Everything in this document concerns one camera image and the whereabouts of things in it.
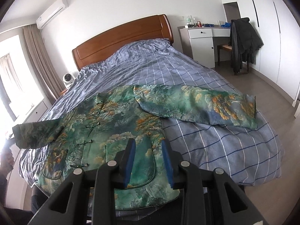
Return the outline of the person's left hand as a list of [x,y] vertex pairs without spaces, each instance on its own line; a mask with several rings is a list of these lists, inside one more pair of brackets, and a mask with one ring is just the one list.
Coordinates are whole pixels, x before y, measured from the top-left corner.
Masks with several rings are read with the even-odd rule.
[[1,153],[1,167],[0,172],[6,178],[13,170],[14,157],[10,148],[4,148]]

